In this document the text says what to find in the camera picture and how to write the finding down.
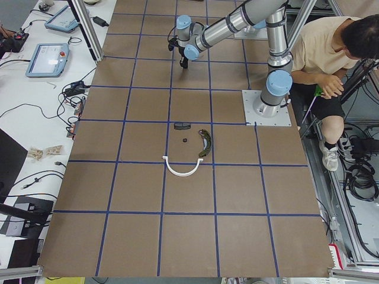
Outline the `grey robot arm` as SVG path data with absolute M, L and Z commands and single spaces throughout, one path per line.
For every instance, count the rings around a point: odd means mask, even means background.
M 285 1 L 245 1 L 209 26 L 193 22 L 188 15 L 180 15 L 176 19 L 176 36 L 168 41 L 168 49 L 178 48 L 180 65 L 186 69 L 188 61 L 197 60 L 203 51 L 248 26 L 253 27 L 264 21 L 269 48 L 268 75 L 253 108 L 262 117 L 274 117 L 293 84 L 290 75 L 293 58 L 287 42 L 285 7 Z

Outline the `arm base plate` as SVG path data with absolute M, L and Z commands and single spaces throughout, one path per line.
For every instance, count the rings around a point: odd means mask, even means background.
M 290 127 L 287 101 L 282 99 L 279 105 L 269 106 L 261 101 L 260 90 L 242 90 L 242 101 L 247 126 Z
M 254 28 L 248 26 L 234 34 L 234 38 L 239 40 L 267 40 L 268 36 L 265 27 Z

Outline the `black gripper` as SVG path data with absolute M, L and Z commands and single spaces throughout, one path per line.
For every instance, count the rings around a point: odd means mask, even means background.
M 179 53 L 181 55 L 181 59 L 180 59 L 180 66 L 183 67 L 184 69 L 187 69 L 188 68 L 188 58 L 186 57 L 184 51 L 185 51 L 185 48 L 184 47 L 179 47 L 178 48 L 179 50 Z

